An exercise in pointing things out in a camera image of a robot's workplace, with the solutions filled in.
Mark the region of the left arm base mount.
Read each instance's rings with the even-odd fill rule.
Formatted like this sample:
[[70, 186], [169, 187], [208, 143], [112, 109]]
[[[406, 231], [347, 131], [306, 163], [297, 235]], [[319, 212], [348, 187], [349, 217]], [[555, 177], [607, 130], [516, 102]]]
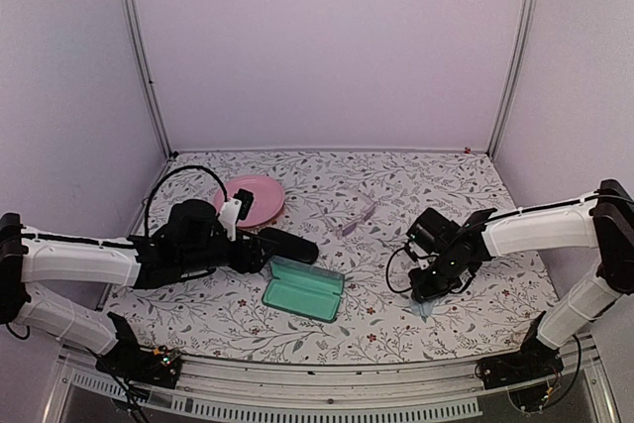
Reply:
[[126, 381], [175, 389], [182, 361], [181, 350], [165, 345], [143, 349], [127, 320], [113, 312], [107, 317], [115, 328], [116, 343], [112, 350], [96, 358], [96, 368]]

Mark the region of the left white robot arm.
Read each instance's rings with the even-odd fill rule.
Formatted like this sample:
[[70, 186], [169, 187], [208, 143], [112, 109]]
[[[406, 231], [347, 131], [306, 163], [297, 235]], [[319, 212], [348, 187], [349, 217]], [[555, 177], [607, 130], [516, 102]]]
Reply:
[[38, 327], [83, 346], [126, 377], [148, 366], [125, 318], [92, 311], [44, 288], [46, 280], [112, 283], [156, 289], [205, 276], [227, 266], [260, 271], [275, 245], [237, 227], [242, 204], [220, 209], [198, 199], [171, 207], [151, 235], [112, 240], [64, 237], [26, 227], [16, 213], [1, 219], [1, 322]]

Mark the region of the black beige glasses case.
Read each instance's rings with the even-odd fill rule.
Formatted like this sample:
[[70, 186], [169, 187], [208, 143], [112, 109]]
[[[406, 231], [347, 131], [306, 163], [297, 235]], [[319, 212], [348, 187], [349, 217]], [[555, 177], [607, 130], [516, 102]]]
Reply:
[[319, 257], [315, 243], [289, 232], [266, 227], [259, 231], [259, 236], [271, 244], [274, 256], [304, 264], [314, 264]]

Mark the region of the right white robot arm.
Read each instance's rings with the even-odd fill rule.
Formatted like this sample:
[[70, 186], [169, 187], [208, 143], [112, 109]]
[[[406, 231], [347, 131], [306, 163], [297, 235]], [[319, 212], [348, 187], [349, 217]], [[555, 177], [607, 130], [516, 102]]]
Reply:
[[598, 250], [598, 263], [531, 323], [512, 359], [512, 370], [522, 379], [534, 378], [578, 330], [633, 292], [633, 199], [615, 179], [560, 203], [509, 212], [478, 210], [464, 224], [428, 208], [407, 238], [406, 254], [427, 264], [408, 274], [407, 291], [419, 303], [464, 291], [462, 274], [475, 274], [496, 258], [564, 248]]

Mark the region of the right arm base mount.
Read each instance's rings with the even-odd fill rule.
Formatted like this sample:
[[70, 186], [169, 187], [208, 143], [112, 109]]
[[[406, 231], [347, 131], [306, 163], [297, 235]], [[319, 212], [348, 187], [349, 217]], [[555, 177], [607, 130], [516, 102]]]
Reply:
[[523, 383], [548, 375], [557, 375], [564, 369], [558, 349], [551, 349], [538, 340], [538, 327], [543, 311], [530, 325], [518, 351], [478, 360], [475, 376], [485, 389]]

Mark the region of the grey marbled glasses case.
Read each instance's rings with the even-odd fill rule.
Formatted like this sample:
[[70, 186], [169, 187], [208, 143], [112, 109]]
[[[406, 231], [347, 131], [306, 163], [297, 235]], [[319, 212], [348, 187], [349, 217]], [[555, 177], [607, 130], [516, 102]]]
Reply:
[[273, 257], [269, 266], [265, 306], [320, 322], [336, 321], [345, 287], [342, 273], [282, 257]]

